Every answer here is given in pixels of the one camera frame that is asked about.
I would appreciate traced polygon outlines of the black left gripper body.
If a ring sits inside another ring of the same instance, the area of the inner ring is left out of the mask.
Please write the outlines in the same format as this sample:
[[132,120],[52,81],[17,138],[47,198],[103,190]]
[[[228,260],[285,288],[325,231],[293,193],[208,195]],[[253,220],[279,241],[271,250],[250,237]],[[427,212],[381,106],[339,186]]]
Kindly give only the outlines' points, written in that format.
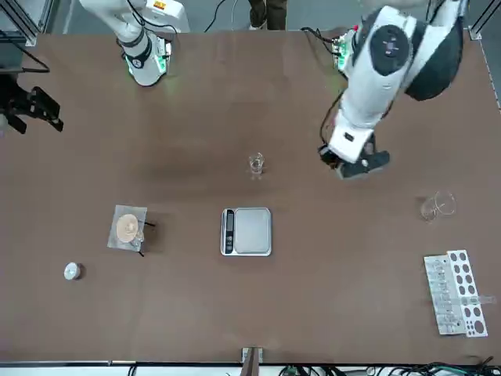
[[341,179],[354,179],[383,168],[390,162],[390,154],[379,151],[373,154],[362,152],[355,163],[341,162],[335,169]]

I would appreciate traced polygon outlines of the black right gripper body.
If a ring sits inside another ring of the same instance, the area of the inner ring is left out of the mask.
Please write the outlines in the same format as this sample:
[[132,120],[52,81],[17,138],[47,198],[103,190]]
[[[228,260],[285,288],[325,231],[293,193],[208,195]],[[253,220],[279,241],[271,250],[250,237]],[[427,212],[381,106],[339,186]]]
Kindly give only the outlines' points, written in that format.
[[33,89],[26,90],[19,86],[17,78],[9,75],[1,75],[1,114],[2,115],[26,115],[33,117],[32,107]]

